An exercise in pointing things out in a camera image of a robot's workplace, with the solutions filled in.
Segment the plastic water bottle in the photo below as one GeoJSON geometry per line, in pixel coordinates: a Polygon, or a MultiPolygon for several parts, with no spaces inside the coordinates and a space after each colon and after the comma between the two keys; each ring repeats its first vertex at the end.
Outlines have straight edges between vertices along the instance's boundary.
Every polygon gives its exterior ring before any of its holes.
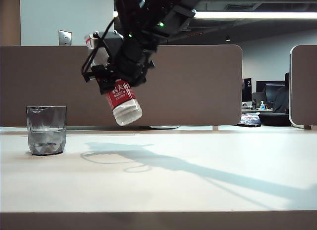
{"type": "MultiPolygon", "coordinates": [[[[92,51],[98,39],[93,34],[85,37],[88,52],[92,51]]],[[[103,64],[106,66],[108,54],[105,48],[99,48],[91,66],[103,64]]],[[[114,118],[118,125],[128,125],[142,117],[142,109],[137,102],[134,92],[128,82],[118,79],[115,81],[115,88],[105,93],[108,103],[112,109],[114,118]]]]}
{"type": "Polygon", "coordinates": [[[129,83],[118,79],[115,88],[105,94],[118,125],[128,125],[142,117],[142,109],[129,83]]]}

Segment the glass rim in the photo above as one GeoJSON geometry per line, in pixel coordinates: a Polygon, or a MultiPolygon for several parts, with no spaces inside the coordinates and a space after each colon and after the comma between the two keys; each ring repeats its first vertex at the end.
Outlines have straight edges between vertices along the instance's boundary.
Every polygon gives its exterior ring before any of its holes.
{"type": "Polygon", "coordinates": [[[27,105],[26,108],[50,108],[50,107],[67,107],[67,105],[27,105]]]}

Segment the clear drinking glass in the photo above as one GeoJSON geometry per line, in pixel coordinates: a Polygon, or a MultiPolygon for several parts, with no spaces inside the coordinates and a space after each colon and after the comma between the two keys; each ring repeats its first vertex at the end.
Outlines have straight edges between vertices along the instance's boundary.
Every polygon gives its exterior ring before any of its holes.
{"type": "Polygon", "coordinates": [[[66,106],[27,106],[26,116],[32,154],[62,153],[66,144],[66,106]]]}

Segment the white wall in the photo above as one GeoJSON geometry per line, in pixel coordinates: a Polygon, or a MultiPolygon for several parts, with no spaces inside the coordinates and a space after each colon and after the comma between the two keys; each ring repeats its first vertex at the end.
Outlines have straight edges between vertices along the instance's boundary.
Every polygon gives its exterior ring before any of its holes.
{"type": "Polygon", "coordinates": [[[252,78],[252,90],[256,81],[284,80],[290,69],[290,51],[296,45],[316,45],[317,30],[274,36],[240,43],[243,50],[242,77],[252,78]]]}
{"type": "Polygon", "coordinates": [[[72,44],[104,31],[113,17],[113,0],[20,0],[21,45],[58,45],[58,30],[72,32],[72,44]]]}

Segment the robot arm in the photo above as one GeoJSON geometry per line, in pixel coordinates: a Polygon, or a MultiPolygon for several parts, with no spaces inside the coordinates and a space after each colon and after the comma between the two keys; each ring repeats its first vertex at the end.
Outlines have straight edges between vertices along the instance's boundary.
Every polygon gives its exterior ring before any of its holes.
{"type": "Polygon", "coordinates": [[[196,13],[193,7],[200,0],[116,0],[116,8],[123,27],[123,36],[116,34],[107,39],[100,37],[98,45],[83,65],[82,74],[87,81],[96,79],[104,94],[114,88],[116,79],[123,79],[133,87],[146,82],[146,74],[154,64],[150,60],[161,40],[166,40],[183,28],[196,13]],[[108,65],[92,67],[97,50],[104,47],[108,65]]]}

